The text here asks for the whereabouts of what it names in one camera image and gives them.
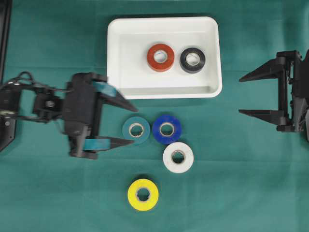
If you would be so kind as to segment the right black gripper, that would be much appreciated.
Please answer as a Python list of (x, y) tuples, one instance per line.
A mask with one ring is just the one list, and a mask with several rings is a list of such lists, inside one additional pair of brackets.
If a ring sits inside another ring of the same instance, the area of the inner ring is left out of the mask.
[(309, 54), (305, 58), (294, 51), (278, 52), (277, 58), (271, 59), (239, 79), (239, 82), (248, 82), (263, 79), (278, 79), (286, 70), (288, 80), (286, 83), (292, 86), (292, 118), (284, 114), (282, 110), (244, 110), (241, 114), (255, 117), (268, 123), (277, 125), (280, 132), (309, 133)]

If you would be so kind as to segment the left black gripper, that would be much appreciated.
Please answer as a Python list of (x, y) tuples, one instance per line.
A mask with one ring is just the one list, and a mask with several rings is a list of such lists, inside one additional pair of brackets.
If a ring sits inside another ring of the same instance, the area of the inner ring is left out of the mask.
[(54, 92), (44, 90), (35, 97), (32, 112), (47, 121), (61, 118), (64, 134), (69, 138), (70, 156), (96, 160), (95, 151), (106, 151), (134, 144), (134, 140), (97, 137), (91, 134), (98, 98), (105, 104), (132, 112), (139, 110), (112, 85), (108, 77), (88, 72), (76, 73), (67, 82), (68, 93), (61, 99)]

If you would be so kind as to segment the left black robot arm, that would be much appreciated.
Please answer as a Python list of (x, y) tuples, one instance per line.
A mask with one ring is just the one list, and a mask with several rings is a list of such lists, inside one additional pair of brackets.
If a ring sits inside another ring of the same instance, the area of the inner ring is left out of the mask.
[[(23, 90), (33, 91), (32, 112), (35, 116), (19, 114)], [(36, 81), (27, 71), (0, 84), (0, 148), (15, 139), (17, 120), (37, 123), (63, 120), (60, 132), (68, 136), (72, 157), (96, 160), (97, 152), (133, 144), (133, 140), (99, 136), (104, 104), (137, 112), (137, 108), (113, 86), (108, 78), (94, 72), (80, 72), (67, 82), (66, 89)]]

